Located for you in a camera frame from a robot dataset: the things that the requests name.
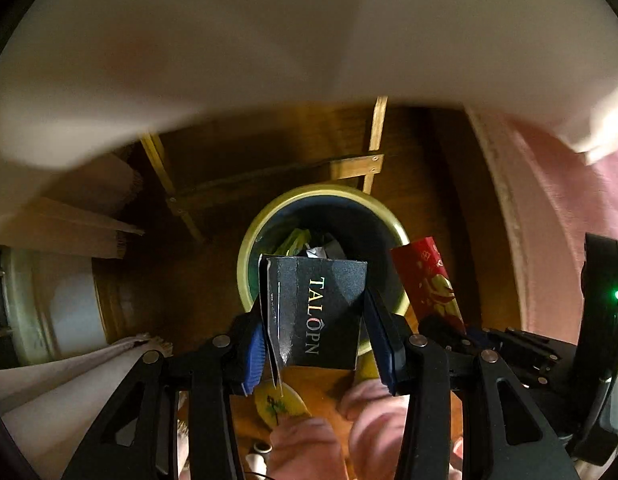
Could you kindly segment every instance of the wooden floor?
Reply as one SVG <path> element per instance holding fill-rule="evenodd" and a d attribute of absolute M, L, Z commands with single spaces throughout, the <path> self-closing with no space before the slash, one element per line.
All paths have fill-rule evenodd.
<path fill-rule="evenodd" d="M 162 135 L 179 187 L 267 166 L 364 153 L 372 104 L 359 107 L 294 107 L 216 118 Z M 462 234 L 462 215 L 431 133 L 426 110 L 389 107 L 382 145 L 382 173 L 372 195 L 381 200 L 411 239 L 433 236 L 449 270 L 466 320 L 480 323 L 471 250 Z M 129 241 L 127 256 L 116 266 L 128 331 L 148 331 L 171 341 L 174 352 L 195 349 L 227 330 L 243 311 L 236 288 L 236 258 L 251 219 L 272 197 L 240 204 L 205 207 L 194 220 L 207 242 L 193 242 L 179 218 L 167 208 L 164 191 L 138 145 L 130 164 L 144 177 L 144 190 L 122 220 L 146 230 Z M 335 410 L 350 387 L 352 374 L 336 370 L 290 368 L 284 380 L 302 396 L 314 415 L 333 425 L 346 452 L 349 423 Z M 232 400 L 241 454 L 268 429 L 252 399 Z M 459 402 L 454 401 L 454 436 L 461 433 Z"/>

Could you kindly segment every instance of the wooden frame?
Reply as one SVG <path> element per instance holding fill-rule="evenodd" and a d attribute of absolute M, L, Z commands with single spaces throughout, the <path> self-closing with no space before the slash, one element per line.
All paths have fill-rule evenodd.
<path fill-rule="evenodd" d="M 193 239 L 198 243 L 203 243 L 205 236 L 193 220 L 191 212 L 244 200 L 255 195 L 263 187 L 263 180 L 266 181 L 267 189 L 281 194 L 307 182 L 328 182 L 363 177 L 361 189 L 370 194 L 374 176 L 382 171 L 384 161 L 384 155 L 378 150 L 382 139 L 386 105 L 386 96 L 376 99 L 370 134 L 366 142 L 367 155 L 321 160 L 311 164 L 289 164 L 265 168 L 212 180 L 183 190 L 176 189 L 169 175 L 170 163 L 160 136 L 145 134 L 140 142 L 167 194 L 167 205 L 170 210 L 174 215 L 182 218 Z"/>

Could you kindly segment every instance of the black cable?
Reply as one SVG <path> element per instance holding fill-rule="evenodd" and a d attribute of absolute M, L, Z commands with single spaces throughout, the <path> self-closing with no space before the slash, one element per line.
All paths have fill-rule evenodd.
<path fill-rule="evenodd" d="M 266 480 L 276 480 L 275 478 L 272 478 L 271 476 L 266 476 L 266 475 L 263 475 L 262 473 L 256 473 L 255 471 L 245 471 L 244 474 L 262 476 L 262 478 L 266 478 Z"/>

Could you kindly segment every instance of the white fabric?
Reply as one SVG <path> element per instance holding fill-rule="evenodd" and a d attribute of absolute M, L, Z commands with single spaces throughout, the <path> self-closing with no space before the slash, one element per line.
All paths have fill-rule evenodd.
<path fill-rule="evenodd" d="M 125 233 L 142 230 L 111 218 L 142 180 L 115 155 L 103 155 L 60 177 L 44 197 L 0 215 L 0 245 L 90 258 L 121 258 Z"/>
<path fill-rule="evenodd" d="M 605 0 L 36 0 L 0 54 L 0 214 L 214 112 L 390 95 L 576 116 L 578 142 L 617 88 Z"/>
<path fill-rule="evenodd" d="M 170 345 L 138 336 L 80 357 L 0 370 L 0 413 L 42 480 L 58 480 L 93 420 L 147 350 Z"/>

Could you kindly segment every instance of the trash bin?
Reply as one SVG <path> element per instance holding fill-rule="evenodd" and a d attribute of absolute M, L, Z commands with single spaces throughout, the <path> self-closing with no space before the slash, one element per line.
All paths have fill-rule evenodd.
<path fill-rule="evenodd" d="M 238 291 L 245 310 L 258 295 L 258 259 L 271 254 L 294 228 L 328 232 L 346 257 L 368 263 L 367 283 L 387 308 L 403 315 L 409 300 L 393 268 L 390 249 L 409 243 L 398 219 L 381 202 L 353 187 L 336 184 L 303 186 L 270 202 L 253 220 L 238 255 Z M 358 355 L 371 349 L 366 330 Z"/>

